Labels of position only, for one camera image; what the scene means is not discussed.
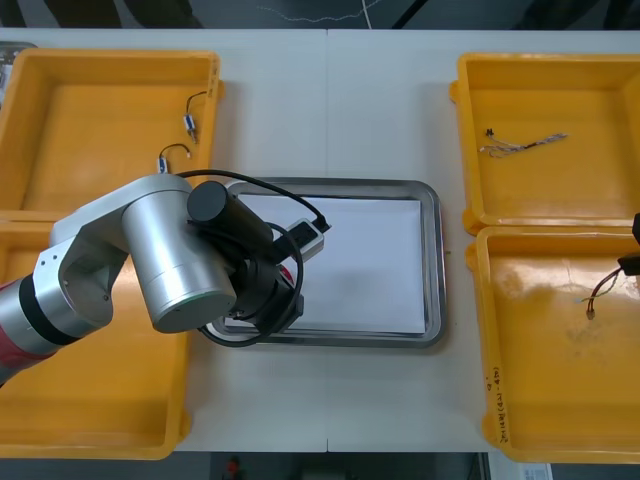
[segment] cable connector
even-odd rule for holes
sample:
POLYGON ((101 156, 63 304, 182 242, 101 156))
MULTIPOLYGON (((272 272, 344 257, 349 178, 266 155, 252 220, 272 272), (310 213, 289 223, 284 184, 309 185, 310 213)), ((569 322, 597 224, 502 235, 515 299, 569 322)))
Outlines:
POLYGON ((158 157, 158 173, 169 173, 169 163, 164 155, 160 155, 158 157))
POLYGON ((191 137, 194 144, 198 144, 198 137, 196 136, 196 122, 193 120, 193 116, 190 113, 185 114, 183 117, 184 126, 187 129, 187 133, 191 137))

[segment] wire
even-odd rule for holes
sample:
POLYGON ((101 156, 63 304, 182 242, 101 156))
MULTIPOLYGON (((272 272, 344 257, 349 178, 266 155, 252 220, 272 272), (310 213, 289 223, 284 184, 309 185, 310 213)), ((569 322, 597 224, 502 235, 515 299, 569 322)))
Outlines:
POLYGON ((546 145, 547 143, 556 142, 569 136, 567 133, 555 133, 553 135, 549 135, 546 138, 543 138, 542 140, 537 140, 527 145, 517 145, 515 143, 508 143, 503 142, 502 140, 498 140, 495 137, 492 128, 487 129, 485 135, 489 137, 492 142, 499 145, 485 145, 483 147, 480 147, 480 151, 489 152, 489 155, 494 158, 503 158, 507 155, 511 155, 512 153, 522 152, 523 150, 528 150, 532 147, 537 147, 538 145, 546 145))
MULTIPOLYGON (((369 5, 366 6, 366 8, 371 8, 374 5, 377 5, 378 3, 380 3, 382 0, 375 0, 373 2, 371 2, 369 5)), ((271 8, 271 7, 265 7, 264 5, 258 5, 256 7, 258 10, 264 10, 267 12, 271 12, 271 13, 275 13, 276 15, 278 15, 280 18, 283 18, 284 20, 288 21, 288 22, 307 22, 307 23, 320 23, 320 22, 324 22, 324 21, 332 21, 332 22, 340 22, 342 20, 346 20, 347 18, 358 18, 361 15, 365 14, 365 9, 360 9, 360 11, 358 13, 352 13, 349 15, 343 15, 342 17, 320 17, 320 18, 305 18, 305 17, 299 17, 299 18, 295 18, 295 17, 287 17, 286 15, 284 15, 283 13, 279 12, 278 10, 276 10, 275 8, 271 8)))
POLYGON ((596 298, 598 298, 598 297, 602 297, 603 295, 606 295, 611 290, 613 290, 613 287, 615 287, 616 282, 618 281, 618 277, 620 276, 620 272, 622 272, 622 268, 618 268, 618 269, 614 270, 613 272, 611 272, 609 275, 607 275, 602 280, 600 280, 600 282, 598 282, 598 284, 593 289, 593 292, 591 292, 590 296, 588 296, 587 298, 583 298, 582 299, 583 302, 588 301, 588 303, 587 303, 587 318, 589 320, 593 320, 595 318, 595 316, 596 316, 596 311, 593 308, 594 300, 596 298), (600 289, 607 282, 609 282, 611 280, 613 280, 613 283, 611 284, 611 286, 608 289, 606 289, 604 292, 598 293, 600 291, 600 289))
POLYGON ((191 95, 189 98, 187 98, 187 107, 186 107, 186 113, 187 115, 189 114, 189 107, 191 106, 191 100, 193 100, 196 97, 199 97, 200 95, 204 95, 205 93, 207 93, 206 90, 203 90, 202 92, 198 92, 198 93, 194 93, 193 95, 191 95))
POLYGON ((275 223, 267 222, 267 225, 269 225, 272 229, 274 229, 275 231, 280 233, 280 235, 286 238, 289 244, 291 245, 291 247, 293 248, 293 259, 296 261, 296 266, 298 268, 298 275, 296 278, 296 284, 293 287, 293 293, 291 294, 291 299, 289 300, 289 303, 287 303, 287 306, 285 307, 283 313, 280 315, 280 318, 274 321, 267 330, 259 333, 255 337, 248 338, 246 340, 240 340, 236 342, 225 340, 213 334, 211 331, 209 331, 206 325, 198 329, 198 331, 202 333, 207 339, 211 340, 214 343, 217 343, 218 345, 222 345, 223 347, 235 347, 235 348, 248 347, 251 345, 255 345, 256 343, 264 340, 265 338, 269 337, 273 333, 279 332, 280 329, 282 329, 282 327, 285 325, 285 323, 289 321, 291 313, 293 312, 293 309, 298 303, 298 298, 300 297, 300 291, 302 290, 302 282, 304 280, 304 261, 302 260, 302 253, 300 252, 300 247, 296 243, 293 236, 285 228, 282 228, 280 225, 276 225, 275 223))
POLYGON ((271 190, 272 192, 279 193, 280 195, 283 195, 285 197, 289 197, 290 199, 295 200, 296 202, 304 205, 315 214, 316 220, 313 222, 313 224, 318 230, 320 230, 320 232, 324 233, 329 229, 329 225, 327 224, 327 219, 320 212, 320 210, 318 210, 316 207, 311 205, 300 195, 291 193, 290 191, 285 190, 282 187, 278 187, 277 185, 273 185, 271 183, 258 180, 257 178, 249 177, 247 175, 242 175, 241 173, 230 172, 228 170, 215 170, 215 169, 189 170, 188 172, 176 173, 175 175, 182 178, 198 177, 201 175, 218 175, 220 177, 235 178, 236 180, 242 180, 243 182, 257 185, 258 187, 262 187, 264 189, 271 190))
POLYGON ((371 20, 369 20, 369 12, 367 12, 367 8, 369 8, 367 6, 367 0, 362 0, 362 12, 364 13, 364 19, 367 21, 367 27, 369 27, 369 30, 372 30, 371 20))
POLYGON ((167 150, 169 150, 170 148, 173 147, 182 147, 185 149, 185 151, 187 152, 187 158, 191 158, 191 150, 189 150, 189 147, 187 147, 184 143, 172 143, 171 145, 167 145, 166 147, 164 147, 162 150, 160 150, 160 154, 158 155, 158 158, 163 156, 163 153, 167 150))

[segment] tray rim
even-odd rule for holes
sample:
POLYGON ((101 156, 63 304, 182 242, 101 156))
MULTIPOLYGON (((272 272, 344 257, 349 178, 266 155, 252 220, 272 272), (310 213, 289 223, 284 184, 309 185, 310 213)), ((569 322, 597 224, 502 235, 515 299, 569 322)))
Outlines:
MULTIPOLYGON (((416 180, 375 180, 351 178, 311 178, 311 177, 262 177, 261 180, 275 183, 293 193, 316 198, 354 198, 354 199, 398 199, 417 200, 421 203, 422 227, 422 278, 424 291, 425 332, 423 334, 402 334, 383 332, 338 332, 323 330, 304 330, 272 335, 265 343, 286 343, 313 346, 344 347, 397 347, 427 348, 435 345, 446 331, 447 302, 444 270, 444 247, 442 239, 442 217, 440 200, 436 192, 426 183, 416 180), (307 189, 347 189, 349 193, 305 193, 307 189), (366 189, 406 189, 402 195, 381 196, 365 193, 366 189), (433 231, 429 220, 433 218, 433 231)), ((274 192, 242 181, 232 181, 227 188, 234 195, 259 194, 276 195, 274 192)))
MULTIPOLYGON (((150 50, 150 49, 124 49, 124 48, 40 48, 33 45, 25 48, 16 57, 13 64, 11 76, 5 87, 5 100, 2 105, 0 114, 0 148, 5 141, 5 130, 7 124, 14 115, 14 110, 20 106, 16 103, 16 91, 19 88, 19 81, 23 75, 23 71, 30 61, 34 58, 91 58, 91 59, 110 59, 110 58, 166 58, 166 59, 205 59, 210 64, 209 77, 207 79, 206 103, 203 109, 203 122, 201 129, 201 140, 197 145, 197 151, 194 154, 194 168, 209 167, 212 162, 215 148, 215 130, 219 115, 218 104, 225 95, 225 84, 220 78, 220 57, 212 50, 194 50, 194 49, 178 49, 178 50, 150 50)), ((202 179, 189 179, 192 186, 202 183, 202 179)), ((20 209, 3 209, 0 208, 0 221, 9 222, 55 222, 71 214, 74 210, 63 210, 55 206, 47 210, 24 210, 20 209)))
MULTIPOLYGON (((53 222, 0 222, 0 234, 20 236, 33 233, 49 238, 53 222)), ((180 352, 167 378, 169 395, 165 414, 162 441, 154 445, 20 445, 0 442, 0 458, 62 458, 62 459, 105 459, 105 460, 161 460, 169 456, 177 445, 185 439, 191 429, 191 417, 186 410, 189 332, 173 335, 174 348, 180 352)))
POLYGON ((487 213, 484 208, 484 195, 478 182, 473 183, 470 178, 479 178, 479 157, 474 145, 463 141, 475 138, 473 109, 467 64, 473 61, 483 62, 526 62, 526 63, 637 63, 640 64, 640 54, 572 54, 572 53, 526 53, 526 52, 467 52, 457 61, 457 79, 449 86, 449 96, 455 103, 457 113, 458 134, 463 162, 463 176, 467 208, 462 216, 465 230, 471 235, 490 226, 576 226, 576 227, 630 227, 633 218, 604 218, 604 217, 517 217, 499 216, 487 213))
MULTIPOLYGON (((542 227, 518 226, 500 227, 489 226, 483 228, 475 241, 467 247, 466 263, 471 270, 474 280, 474 291, 477 306, 478 329, 480 331, 480 346, 482 351, 482 370, 485 381, 493 375, 493 368, 503 371, 501 350, 498 344, 498 322, 495 313, 495 301, 490 288, 490 257, 488 240, 491 237, 512 236, 575 236, 580 238, 605 237, 633 237, 626 228, 587 228, 587 227, 542 227)), ((493 447, 500 449, 507 457, 524 463, 640 463, 640 448, 637 451, 603 451, 603 450, 544 450, 522 449, 513 446, 511 441, 500 443, 497 432, 501 425, 498 418, 498 393, 502 394, 506 418, 504 423, 507 435, 511 429, 508 420, 509 400, 505 392, 497 392, 495 388, 484 388, 487 402, 486 414, 482 421, 482 431, 485 439, 493 447)))

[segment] electrical cable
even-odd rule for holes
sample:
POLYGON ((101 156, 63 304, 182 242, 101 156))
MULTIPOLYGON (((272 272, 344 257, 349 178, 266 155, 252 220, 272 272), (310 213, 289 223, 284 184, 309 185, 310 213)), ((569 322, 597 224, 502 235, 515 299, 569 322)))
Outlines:
POLYGON ((243 182, 251 183, 253 185, 264 188, 266 190, 271 190, 272 192, 279 193, 280 195, 283 195, 292 200, 295 200, 296 202, 304 205, 309 210, 311 210, 316 216, 316 220, 313 221, 313 225, 318 230, 320 230, 320 232, 324 233, 329 229, 329 224, 327 224, 327 220, 324 217, 324 215, 320 212, 320 210, 318 210, 316 207, 311 205, 308 201, 306 201, 300 195, 291 193, 290 191, 285 190, 282 187, 278 187, 277 185, 273 185, 271 183, 258 180, 257 178, 249 177, 247 175, 242 175, 241 173, 229 172, 227 170, 216 170, 216 169, 189 170, 187 172, 176 173, 175 175, 182 178, 198 177, 201 175, 217 175, 220 177, 235 178, 236 180, 242 180, 243 182))
POLYGON ((207 93, 206 90, 203 90, 202 92, 198 92, 198 93, 194 93, 193 95, 191 95, 189 98, 187 98, 187 106, 185 108, 185 113, 188 115, 189 114, 189 107, 191 106, 191 100, 193 100, 196 97, 199 97, 200 95, 204 95, 205 93, 207 93))
POLYGON ((367 12, 368 8, 369 6, 367 5, 367 0, 362 0, 362 12, 364 13, 364 19, 367 21, 369 30, 373 30, 373 28, 371 27, 371 20, 369 20, 369 12, 367 12))
POLYGON ((537 147, 538 145, 546 145, 548 143, 557 142, 558 140, 562 140, 563 138, 567 138, 569 136, 569 134, 567 133, 554 133, 553 135, 549 135, 542 140, 537 140, 526 145, 518 145, 515 143, 503 142, 502 140, 498 140, 495 137, 492 128, 488 128, 485 132, 485 135, 489 137, 489 140, 494 142, 494 144, 480 147, 479 151, 488 152, 489 155, 493 158, 504 158, 507 155, 511 155, 512 153, 522 152, 524 150, 537 147))
POLYGON ((187 158, 191 158, 191 150, 189 150, 189 147, 187 147, 184 143, 172 143, 171 145, 167 145, 162 150, 160 150, 160 154, 158 155, 158 158, 164 157, 164 155, 163 155, 164 152, 166 152, 167 150, 169 150, 170 148, 173 148, 173 147, 182 147, 182 148, 184 148, 184 150, 187 152, 187 158))
POLYGON ((223 347, 232 347, 232 348, 248 347, 251 345, 255 345, 256 343, 264 340, 265 338, 269 337, 273 333, 280 331, 280 329, 284 326, 284 324, 287 321, 289 321, 291 313, 293 312, 293 309, 298 303, 298 298, 300 297, 300 291, 302 290, 302 282, 304 280, 304 261, 302 259, 302 252, 300 251, 300 247, 296 243, 293 236, 285 228, 281 227, 280 225, 276 225, 275 223, 267 222, 267 225, 269 225, 273 230, 277 231, 278 233, 280 233, 280 235, 286 238, 289 244, 291 245, 291 247, 293 248, 293 258, 298 268, 298 274, 297 274, 295 286, 293 287, 291 298, 287 303, 287 306, 284 308, 283 313, 280 315, 280 318, 274 321, 267 330, 265 330, 262 333, 259 333, 255 337, 234 342, 234 341, 225 340, 213 334, 211 331, 209 331, 206 325, 198 329, 198 331, 202 333, 208 340, 211 340, 212 342, 217 343, 218 345, 222 345, 223 347))
POLYGON ((607 293, 609 293, 611 290, 613 290, 613 287, 615 287, 616 282, 618 281, 618 277, 620 276, 620 272, 622 272, 622 268, 618 268, 616 270, 614 270, 613 272, 611 272, 609 275, 607 275, 606 277, 604 277, 602 280, 600 280, 598 282, 598 284, 595 286, 595 288, 593 289, 593 291, 591 292, 591 295, 588 296, 587 298, 583 298, 581 301, 585 302, 588 300, 587 303, 587 318, 589 320, 593 320, 593 318, 596 316, 596 311, 593 308, 593 301, 598 298, 601 297, 603 295, 606 295, 607 293), (600 289, 610 280, 613 280, 613 283, 611 284, 611 286, 605 290, 604 292, 598 293, 600 291, 600 289))

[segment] black cable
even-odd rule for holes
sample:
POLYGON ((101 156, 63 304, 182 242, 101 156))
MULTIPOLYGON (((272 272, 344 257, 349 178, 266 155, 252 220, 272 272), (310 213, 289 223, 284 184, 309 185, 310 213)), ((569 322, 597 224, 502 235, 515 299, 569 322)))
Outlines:
POLYGON ((275 322, 273 322, 271 324, 271 327, 268 330, 265 330, 264 332, 259 333, 255 337, 248 338, 247 340, 239 340, 237 342, 225 340, 211 333, 206 325, 198 329, 198 331, 202 333, 207 339, 211 340, 214 343, 217 343, 218 345, 222 345, 223 347, 235 347, 235 348, 248 347, 250 345, 255 345, 256 343, 264 340, 265 338, 272 335, 273 333, 278 332, 284 326, 284 324, 289 321, 291 313, 293 312, 293 309, 298 303, 298 298, 300 297, 300 291, 302 290, 302 281, 304 280, 304 262, 302 260, 302 253, 300 252, 300 247, 298 247, 298 244, 296 243, 293 236, 285 228, 282 228, 280 225, 276 225, 275 223, 267 222, 267 225, 269 225, 272 229, 279 232, 280 235, 286 238, 291 244, 291 247, 293 248, 293 259, 296 261, 298 273, 296 278, 296 284, 293 287, 293 293, 291 294, 291 299, 289 300, 289 303, 287 303, 287 306, 285 307, 283 313, 280 315, 280 318, 275 322))
POLYGON ((277 185, 272 185, 262 180, 258 180, 257 178, 249 177, 247 175, 242 175, 241 173, 229 172, 227 170, 215 170, 215 169, 190 170, 188 172, 176 173, 175 175, 182 178, 197 177, 200 175, 218 175, 221 177, 235 178, 236 180, 242 180, 247 183, 252 183, 253 185, 257 185, 258 187, 262 187, 267 190, 271 190, 272 192, 279 193, 280 195, 283 195, 285 197, 289 197, 290 199, 295 200, 296 202, 304 205, 315 214, 316 220, 313 222, 313 224, 318 230, 324 233, 329 229, 327 220, 324 217, 324 215, 320 213, 320 210, 318 210, 316 207, 311 205, 300 195, 291 193, 290 191, 285 190, 284 188, 278 187, 277 185))
POLYGON ((185 151, 187 152, 187 157, 191 158, 191 150, 189 150, 189 147, 187 147, 184 143, 172 143, 171 145, 167 145, 162 150, 160 150, 160 155, 158 155, 158 158, 162 157, 162 154, 164 152, 166 152, 167 150, 169 150, 170 148, 173 148, 173 147, 182 147, 182 148, 184 148, 185 151))
POLYGON ((409 8, 402 14, 402 16, 393 24, 391 27, 392 30, 401 30, 407 24, 409 20, 411 20, 416 13, 420 11, 422 7, 424 7, 425 3, 429 0, 415 0, 409 8))
POLYGON ((186 107, 186 113, 187 114, 189 114, 189 107, 191 106, 191 100, 193 100, 194 98, 196 98, 196 97, 198 97, 200 95, 204 95, 205 93, 207 93, 207 91, 203 90, 202 92, 194 93, 189 98, 187 98, 187 107, 186 107))

